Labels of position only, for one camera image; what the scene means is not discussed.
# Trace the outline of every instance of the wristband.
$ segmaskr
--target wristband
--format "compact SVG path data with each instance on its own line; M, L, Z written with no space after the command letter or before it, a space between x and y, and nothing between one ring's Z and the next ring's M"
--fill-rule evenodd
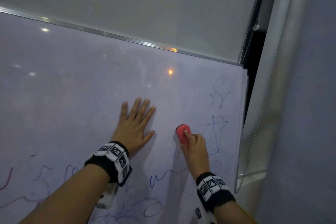
M197 195L207 211L213 213L215 207L224 205L229 201L236 201L223 180L211 172L201 174L196 179L196 185Z
M123 186L132 172L129 165L128 150L118 141L104 144L98 151L85 162L85 165L95 164L107 172L110 177L109 183L118 183Z

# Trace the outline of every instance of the red eraser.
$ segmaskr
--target red eraser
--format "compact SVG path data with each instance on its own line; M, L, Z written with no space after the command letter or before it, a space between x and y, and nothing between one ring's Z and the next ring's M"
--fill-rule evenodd
M191 134L190 128L187 124L181 124L176 128L176 134L180 140L180 143L185 145L187 148L189 147L188 138L184 135L184 131L187 130L189 134Z

